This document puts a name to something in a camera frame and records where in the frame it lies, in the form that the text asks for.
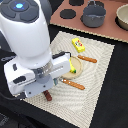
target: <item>banana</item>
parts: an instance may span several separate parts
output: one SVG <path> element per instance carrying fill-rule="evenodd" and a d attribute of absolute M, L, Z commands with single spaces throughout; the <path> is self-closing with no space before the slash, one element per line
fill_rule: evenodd
<path fill-rule="evenodd" d="M 76 69 L 75 69 L 75 68 L 73 67 L 73 65 L 72 65 L 71 58 L 69 59 L 69 62 L 70 62 L 70 67 L 71 67 L 70 72 L 76 73 Z"/>

